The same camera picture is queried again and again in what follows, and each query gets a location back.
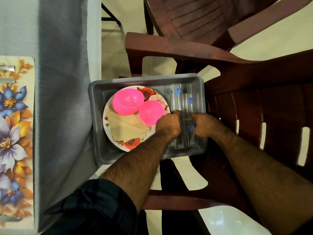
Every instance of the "rolled-up sleeve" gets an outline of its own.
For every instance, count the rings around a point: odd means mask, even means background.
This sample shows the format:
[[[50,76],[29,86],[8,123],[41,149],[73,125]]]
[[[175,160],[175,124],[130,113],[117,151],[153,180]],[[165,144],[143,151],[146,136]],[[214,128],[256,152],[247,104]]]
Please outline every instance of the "rolled-up sleeve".
[[[104,179],[86,181],[74,193],[51,206],[46,213],[63,213],[49,228],[61,234],[71,234],[82,229],[89,232],[94,230],[99,234],[109,234],[109,231],[115,234],[135,234],[138,223],[137,210],[130,197],[113,182]],[[47,234],[54,234],[49,229]]]

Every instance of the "hairy arm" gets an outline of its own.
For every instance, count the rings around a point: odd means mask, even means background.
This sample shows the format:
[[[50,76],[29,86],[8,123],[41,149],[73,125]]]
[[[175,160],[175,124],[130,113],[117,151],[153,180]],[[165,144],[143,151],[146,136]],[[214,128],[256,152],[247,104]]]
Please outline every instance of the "hairy arm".
[[[313,184],[237,136],[220,120],[194,114],[194,133],[225,153],[260,219],[273,234],[289,234],[313,217]]]
[[[139,212],[166,147],[180,133],[179,112],[162,116],[156,124],[156,133],[119,158],[100,179],[110,180],[122,188]]]

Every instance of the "brown plastic chair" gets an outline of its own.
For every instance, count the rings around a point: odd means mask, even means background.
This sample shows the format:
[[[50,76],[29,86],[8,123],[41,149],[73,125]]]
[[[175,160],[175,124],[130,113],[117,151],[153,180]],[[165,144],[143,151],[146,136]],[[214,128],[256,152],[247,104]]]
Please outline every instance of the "brown plastic chair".
[[[144,0],[148,34],[228,50],[312,0]]]
[[[216,67],[221,75],[205,82],[208,112],[220,117],[233,131],[239,120],[239,136],[257,147],[265,122],[264,151],[313,181],[313,49],[266,61],[249,61],[210,45],[129,32],[126,50],[133,76],[142,74],[145,56]],[[311,128],[311,132],[305,166],[299,166],[303,127]],[[190,157],[208,186],[183,194],[151,190],[144,208],[195,210],[227,204],[258,221],[225,156],[214,142],[209,143],[206,154]]]

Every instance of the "red rose print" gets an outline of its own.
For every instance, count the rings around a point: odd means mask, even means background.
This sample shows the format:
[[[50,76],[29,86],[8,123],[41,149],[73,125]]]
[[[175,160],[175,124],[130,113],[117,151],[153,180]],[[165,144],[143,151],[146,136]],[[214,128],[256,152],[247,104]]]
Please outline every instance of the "red rose print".
[[[123,146],[125,146],[125,148],[132,150],[133,148],[137,147],[139,145],[140,142],[140,138],[133,138],[131,140],[129,140],[128,142],[125,142],[123,144]]]
[[[145,102],[147,101],[147,100],[149,100],[149,97],[150,96],[152,96],[152,95],[154,95],[154,92],[153,92],[153,90],[151,89],[151,88],[149,88],[149,87],[144,87],[144,88],[142,88],[142,89],[140,89],[139,87],[137,87],[137,90],[139,90],[143,95],[144,95],[144,97],[145,97]]]

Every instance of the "flower center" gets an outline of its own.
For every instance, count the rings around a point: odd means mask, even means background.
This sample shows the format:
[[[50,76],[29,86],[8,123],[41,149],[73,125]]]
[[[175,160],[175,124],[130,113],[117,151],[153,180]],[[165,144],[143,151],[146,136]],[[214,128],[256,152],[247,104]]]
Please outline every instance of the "flower center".
[[[10,190],[8,190],[8,191],[7,191],[7,195],[8,195],[8,197],[13,196],[13,195],[15,194],[15,192],[16,192],[15,190],[11,190],[11,189],[10,189]]]
[[[3,105],[5,107],[11,108],[14,105],[15,102],[16,102],[16,100],[14,100],[12,98],[9,98],[9,99],[4,101]]]
[[[0,143],[0,148],[9,149],[10,146],[11,146],[11,139],[10,138],[2,139],[2,142]]]

